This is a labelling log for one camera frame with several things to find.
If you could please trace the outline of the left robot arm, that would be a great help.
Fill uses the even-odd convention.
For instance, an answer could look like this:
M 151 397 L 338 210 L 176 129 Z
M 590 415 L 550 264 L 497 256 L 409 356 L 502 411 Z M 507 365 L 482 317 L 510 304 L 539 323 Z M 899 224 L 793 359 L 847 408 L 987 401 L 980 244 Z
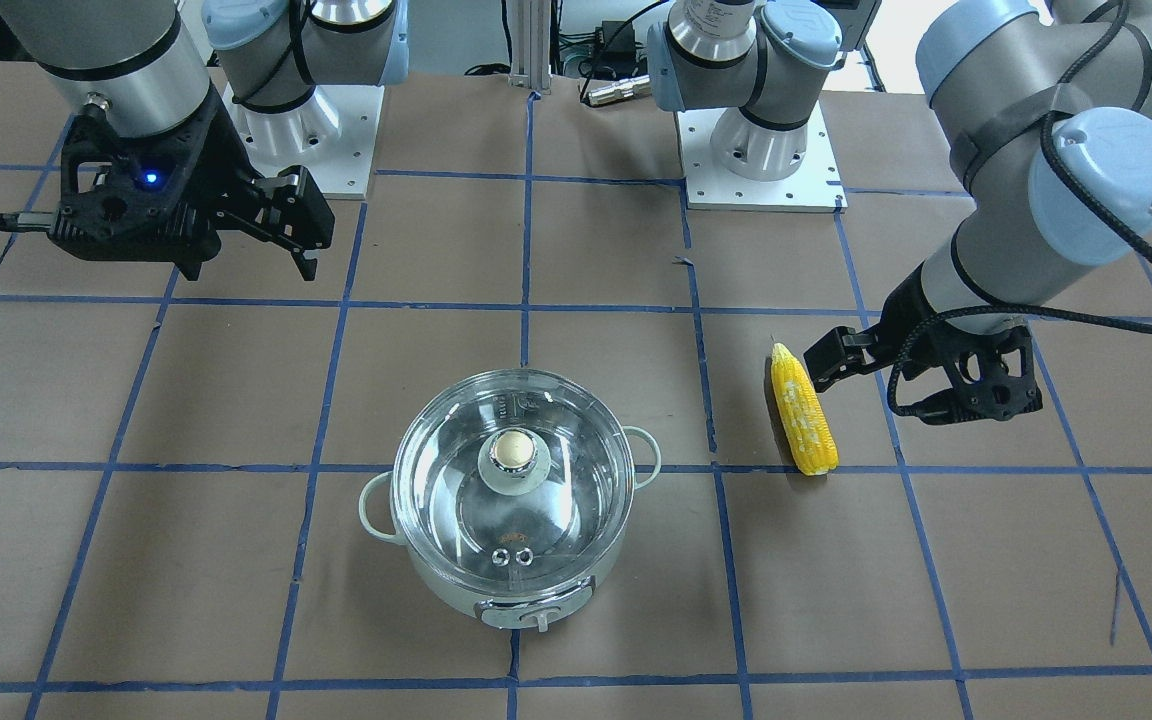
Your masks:
M 916 47 L 975 209 L 884 302 L 804 355 L 814 392 L 890 370 L 931 425 L 1041 409 L 1028 316 L 1152 334 L 1152 1 L 957 1 Z

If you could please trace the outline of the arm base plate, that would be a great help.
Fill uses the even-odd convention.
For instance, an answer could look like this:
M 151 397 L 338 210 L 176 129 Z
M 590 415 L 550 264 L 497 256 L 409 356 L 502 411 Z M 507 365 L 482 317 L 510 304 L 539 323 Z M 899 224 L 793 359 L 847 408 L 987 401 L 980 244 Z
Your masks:
M 262 176 L 303 165 L 326 199 L 366 200 L 385 94 L 380 86 L 320 85 L 283 113 L 227 109 Z
M 675 119 L 689 209 L 833 213 L 849 205 L 820 104 L 790 131 L 756 126 L 737 108 Z

